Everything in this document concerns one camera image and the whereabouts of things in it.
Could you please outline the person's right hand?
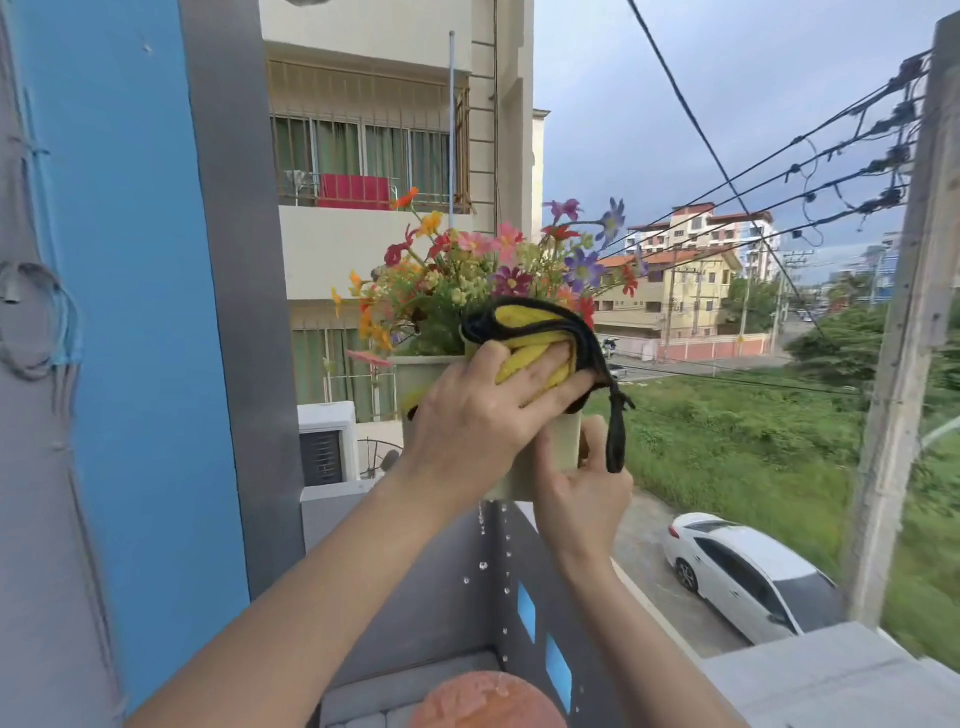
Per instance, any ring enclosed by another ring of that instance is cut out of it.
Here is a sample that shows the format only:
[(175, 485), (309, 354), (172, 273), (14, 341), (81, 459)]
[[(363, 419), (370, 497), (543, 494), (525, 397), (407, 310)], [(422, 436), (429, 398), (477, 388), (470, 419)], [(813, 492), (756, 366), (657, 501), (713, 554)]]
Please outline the person's right hand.
[(594, 584), (615, 576), (613, 548), (635, 480), (630, 471), (593, 479), (561, 470), (551, 457), (549, 433), (535, 440), (534, 518), (537, 532), (572, 584)]

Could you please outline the orange round clay object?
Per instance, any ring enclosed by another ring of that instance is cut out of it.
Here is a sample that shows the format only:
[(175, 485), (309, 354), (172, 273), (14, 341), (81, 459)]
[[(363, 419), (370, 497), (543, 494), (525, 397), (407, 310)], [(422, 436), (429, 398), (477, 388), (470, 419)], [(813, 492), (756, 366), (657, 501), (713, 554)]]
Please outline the orange round clay object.
[(408, 728), (569, 728), (538, 687), (499, 671), (468, 672), (440, 683), (415, 708)]

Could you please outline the yellow house with orange roof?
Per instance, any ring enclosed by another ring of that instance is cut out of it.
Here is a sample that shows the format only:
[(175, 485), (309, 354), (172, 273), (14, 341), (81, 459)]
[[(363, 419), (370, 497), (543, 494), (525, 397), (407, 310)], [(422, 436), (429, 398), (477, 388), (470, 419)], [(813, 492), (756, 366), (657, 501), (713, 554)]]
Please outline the yellow house with orange roof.
[(606, 291), (596, 297), (594, 331), (615, 351), (657, 361), (671, 338), (719, 336), (723, 302), (742, 271), (734, 247), (673, 249), (602, 260)]

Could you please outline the pink boundary wall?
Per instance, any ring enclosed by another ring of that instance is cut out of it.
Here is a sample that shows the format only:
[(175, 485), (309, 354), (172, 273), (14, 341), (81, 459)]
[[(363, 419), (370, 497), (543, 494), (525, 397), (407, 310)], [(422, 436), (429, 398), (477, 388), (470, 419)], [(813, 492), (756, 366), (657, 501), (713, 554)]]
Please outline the pink boundary wall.
[(656, 361), (683, 362), (764, 357), (771, 354), (772, 336), (755, 333), (671, 338), (658, 343)]

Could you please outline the red cloth on railing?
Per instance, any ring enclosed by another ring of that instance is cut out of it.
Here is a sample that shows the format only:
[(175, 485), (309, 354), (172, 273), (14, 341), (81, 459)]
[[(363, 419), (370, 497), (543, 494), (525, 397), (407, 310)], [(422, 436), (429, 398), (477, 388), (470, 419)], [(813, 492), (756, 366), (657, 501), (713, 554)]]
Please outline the red cloth on railing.
[(389, 177), (320, 174), (316, 207), (320, 209), (390, 212)]

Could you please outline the grey parapet with blue squares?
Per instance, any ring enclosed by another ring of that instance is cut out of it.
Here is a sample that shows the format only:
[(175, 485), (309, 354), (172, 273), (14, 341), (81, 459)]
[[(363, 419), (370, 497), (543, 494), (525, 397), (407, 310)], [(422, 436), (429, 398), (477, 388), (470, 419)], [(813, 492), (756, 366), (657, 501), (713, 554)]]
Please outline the grey parapet with blue squares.
[(345, 658), (309, 728), (400, 728), (442, 682), (517, 676), (569, 728), (639, 728), (530, 503), (484, 502), (432, 540)]

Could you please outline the white car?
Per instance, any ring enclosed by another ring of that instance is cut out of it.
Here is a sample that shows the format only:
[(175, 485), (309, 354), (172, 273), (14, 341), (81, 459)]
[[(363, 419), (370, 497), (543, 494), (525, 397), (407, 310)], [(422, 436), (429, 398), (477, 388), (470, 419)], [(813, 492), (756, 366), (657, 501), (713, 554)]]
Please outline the white car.
[(830, 577), (750, 526), (687, 513), (667, 526), (663, 547), (680, 584), (754, 646), (847, 620), (842, 594)]

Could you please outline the pale green flower pot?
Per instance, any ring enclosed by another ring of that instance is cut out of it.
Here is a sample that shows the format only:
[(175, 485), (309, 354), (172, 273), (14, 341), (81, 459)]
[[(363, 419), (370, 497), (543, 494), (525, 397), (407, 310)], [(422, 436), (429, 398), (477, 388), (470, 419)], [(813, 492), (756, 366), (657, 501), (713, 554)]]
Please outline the pale green flower pot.
[[(450, 365), (463, 356), (397, 356), (390, 359), (394, 375), (398, 414), (404, 444), (411, 440), (415, 409), (434, 383)], [(580, 457), (582, 415), (563, 414), (549, 422), (550, 454), (562, 471), (577, 468)], [(533, 501), (536, 444), (528, 444), (513, 460), (510, 470), (484, 495), (488, 502)]]

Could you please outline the grey concrete ledge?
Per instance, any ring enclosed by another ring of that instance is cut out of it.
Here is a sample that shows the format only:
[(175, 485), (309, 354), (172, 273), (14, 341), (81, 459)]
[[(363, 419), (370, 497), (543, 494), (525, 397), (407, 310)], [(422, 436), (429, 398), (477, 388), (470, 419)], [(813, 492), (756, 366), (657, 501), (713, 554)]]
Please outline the grey concrete ledge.
[(960, 728), (960, 674), (856, 622), (701, 669), (751, 728)]

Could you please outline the concrete utility pole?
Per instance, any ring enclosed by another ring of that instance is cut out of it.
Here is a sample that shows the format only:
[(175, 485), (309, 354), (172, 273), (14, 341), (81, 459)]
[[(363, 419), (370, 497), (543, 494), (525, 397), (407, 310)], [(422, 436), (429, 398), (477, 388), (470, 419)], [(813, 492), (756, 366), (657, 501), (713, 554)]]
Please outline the concrete utility pole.
[(960, 10), (936, 26), (924, 106), (842, 558), (847, 619), (871, 630), (882, 620), (930, 366), (947, 341), (960, 272)]

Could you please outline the person's left hand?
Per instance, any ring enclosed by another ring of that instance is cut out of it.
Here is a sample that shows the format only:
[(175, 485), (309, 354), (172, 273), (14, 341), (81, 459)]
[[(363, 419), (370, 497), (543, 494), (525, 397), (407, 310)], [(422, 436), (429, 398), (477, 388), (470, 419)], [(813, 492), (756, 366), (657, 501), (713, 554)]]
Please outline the person's left hand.
[(550, 345), (502, 381), (498, 375), (511, 351), (497, 341), (450, 366), (416, 408), (399, 464), (412, 501), (451, 518), (491, 491), (518, 455), (593, 388), (592, 370), (548, 386), (570, 362), (570, 352), (568, 343)]

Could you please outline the yellow cloth with black edge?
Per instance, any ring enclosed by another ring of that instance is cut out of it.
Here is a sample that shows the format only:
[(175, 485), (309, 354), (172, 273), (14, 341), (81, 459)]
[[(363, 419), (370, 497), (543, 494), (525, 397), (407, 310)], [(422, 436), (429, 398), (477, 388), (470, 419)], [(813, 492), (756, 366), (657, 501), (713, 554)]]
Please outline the yellow cloth with black edge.
[(594, 331), (580, 315), (549, 300), (495, 297), (483, 307), (462, 316), (460, 333), (469, 355), (487, 342), (504, 345), (522, 337), (573, 337), (585, 346), (597, 367), (597, 385), (592, 391), (609, 391), (606, 467), (609, 473), (623, 471), (626, 457), (624, 410), (634, 409), (635, 405), (622, 392)]

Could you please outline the beige apartment building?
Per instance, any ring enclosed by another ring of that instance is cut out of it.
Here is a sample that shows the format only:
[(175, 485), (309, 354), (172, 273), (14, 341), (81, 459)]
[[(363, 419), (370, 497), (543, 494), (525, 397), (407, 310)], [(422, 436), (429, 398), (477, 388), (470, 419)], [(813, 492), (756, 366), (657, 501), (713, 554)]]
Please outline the beige apartment building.
[(297, 404), (353, 402), (361, 479), (402, 449), (395, 378), (346, 355), (367, 277), (414, 216), (319, 208), (321, 174), (418, 189), (449, 213), (449, 68), (456, 33), (454, 228), (542, 226), (544, 118), (534, 107), (535, 8), (544, 0), (259, 0), (270, 136), (291, 310)]

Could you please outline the green tree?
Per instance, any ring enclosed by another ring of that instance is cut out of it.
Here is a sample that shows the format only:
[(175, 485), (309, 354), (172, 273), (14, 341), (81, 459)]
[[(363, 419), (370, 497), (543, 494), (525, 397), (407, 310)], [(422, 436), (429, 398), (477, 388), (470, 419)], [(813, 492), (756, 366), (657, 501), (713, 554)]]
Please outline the green tree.
[(802, 377), (833, 387), (872, 383), (880, 359), (888, 306), (857, 305), (821, 319), (785, 346)]

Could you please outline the person's left forearm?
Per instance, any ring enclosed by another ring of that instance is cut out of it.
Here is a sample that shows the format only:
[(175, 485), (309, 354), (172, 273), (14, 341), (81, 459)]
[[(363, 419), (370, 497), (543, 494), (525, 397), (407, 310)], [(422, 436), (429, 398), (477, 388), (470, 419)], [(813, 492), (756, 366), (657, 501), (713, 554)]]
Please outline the person's left forearm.
[(425, 548), (498, 480), (396, 467), (125, 728), (306, 728)]

